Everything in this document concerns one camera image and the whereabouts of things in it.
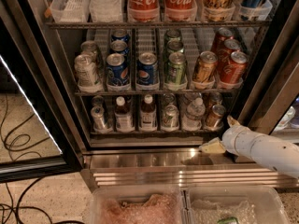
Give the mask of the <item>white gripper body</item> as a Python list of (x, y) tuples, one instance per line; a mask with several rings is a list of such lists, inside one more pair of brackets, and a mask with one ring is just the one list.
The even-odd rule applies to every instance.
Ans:
[(234, 125), (225, 131), (222, 136), (222, 143), (228, 152), (237, 156), (249, 157), (253, 140), (258, 135), (248, 127)]

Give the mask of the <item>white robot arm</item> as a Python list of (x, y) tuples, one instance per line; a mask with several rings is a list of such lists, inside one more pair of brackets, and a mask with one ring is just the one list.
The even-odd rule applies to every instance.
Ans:
[(299, 146), (264, 133), (257, 133), (241, 125), (231, 116), (229, 128), (222, 139), (214, 138), (199, 147), (203, 153), (217, 154), (225, 151), (246, 157), (264, 168), (280, 174), (299, 178)]

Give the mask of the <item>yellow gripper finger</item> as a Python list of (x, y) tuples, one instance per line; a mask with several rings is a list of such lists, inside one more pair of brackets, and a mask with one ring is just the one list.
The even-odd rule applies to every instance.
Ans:
[(199, 147), (203, 153), (207, 154), (223, 154), (226, 149), (222, 144), (220, 138), (214, 138)]
[(235, 126), (235, 125), (237, 125), (237, 126), (240, 125), (240, 123), (239, 123), (236, 119), (234, 119), (231, 115), (229, 115), (229, 116), (227, 117), (227, 122), (228, 122), (228, 125), (229, 125), (230, 127), (233, 127), (233, 126)]

